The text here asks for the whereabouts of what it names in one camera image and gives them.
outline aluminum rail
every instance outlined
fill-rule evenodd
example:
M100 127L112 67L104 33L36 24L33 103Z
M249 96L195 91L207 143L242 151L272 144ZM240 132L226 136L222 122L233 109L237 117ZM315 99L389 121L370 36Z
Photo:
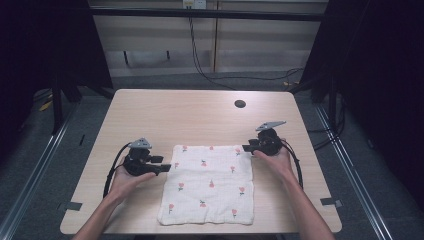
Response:
M328 122L329 121L328 115L325 112L324 108L322 106L319 106L316 108L316 110L322 122L322 125L326 129L330 129L330 124ZM381 215L380 211L377 209L377 206L374 204L374 201L372 200L364 183L359 177L359 174L355 169L355 165L350 159L342 141L331 130L328 130L327 134L330 139L333 139L331 143L334 147L334 150L337 156L339 157L340 163L342 164L346 172L346 175L350 183L352 184L352 187L359 199L359 202L361 203L365 211L365 214L367 215L372 227L374 228L374 231L378 239L393 240L393 237L387 227L387 224L384 221L383 216Z
M39 186L44 173L52 161L53 155L56 152L57 147L62 141L63 136L68 128L69 122L72 119L74 113L78 108L78 104L74 104L68 117L63 122L62 127L57 131L55 135L50 137L50 141L44 149L43 154L38 160L32 174L28 178L24 188L15 201L12 208L7 213L3 223L0 226L0 240L10 240L15 234L19 223L21 222L35 192Z

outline round black object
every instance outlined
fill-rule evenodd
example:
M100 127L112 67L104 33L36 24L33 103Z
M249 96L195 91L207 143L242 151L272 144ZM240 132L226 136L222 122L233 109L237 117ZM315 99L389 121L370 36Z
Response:
M234 105L236 105L238 108L244 108L246 107L246 102L243 100L237 100L234 102Z

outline wooden table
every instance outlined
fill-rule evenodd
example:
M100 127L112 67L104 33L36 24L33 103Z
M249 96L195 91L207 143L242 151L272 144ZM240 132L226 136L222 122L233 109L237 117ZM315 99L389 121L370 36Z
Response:
M236 100L246 102L244 108ZM128 142L145 137L153 155L170 162L175 145L237 145L255 138L255 128L264 122L287 121L276 127L301 160L305 192L333 232L341 230L334 205L323 206L331 197L293 95L283 92L203 90L119 90L100 129L75 190L72 202L80 211L68 210L61 231L74 234L102 200L111 164ZM142 183L110 218L106 233L124 234L249 234L296 232L287 196L281 184L260 159L252 159L254 223L184 224L162 226L157 221L166 173Z

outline black curtain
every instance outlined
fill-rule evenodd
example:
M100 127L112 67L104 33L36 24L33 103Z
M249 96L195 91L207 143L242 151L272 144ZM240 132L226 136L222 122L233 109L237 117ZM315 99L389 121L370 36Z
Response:
M0 2L1 153L18 137L34 93L51 88L53 79L68 97L77 85L113 87L93 17L54 10L74 7L89 5L85 0Z

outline human hand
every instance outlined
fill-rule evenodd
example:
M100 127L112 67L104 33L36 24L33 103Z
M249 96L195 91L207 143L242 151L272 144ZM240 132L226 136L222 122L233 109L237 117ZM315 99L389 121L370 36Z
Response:
M124 166L122 166L123 162L124 157L121 159L121 162L115 171L112 187L107 195L115 196L118 204L122 203L131 194L131 192L134 191L137 185L156 176L156 174L152 172L145 173L140 176L133 176L127 172Z
M282 139L282 143L286 146L285 139ZM253 155L265 161L271 168L271 171L274 172L280 180L294 176L290 161L290 153L284 146L275 156L268 156L259 150L255 150Z

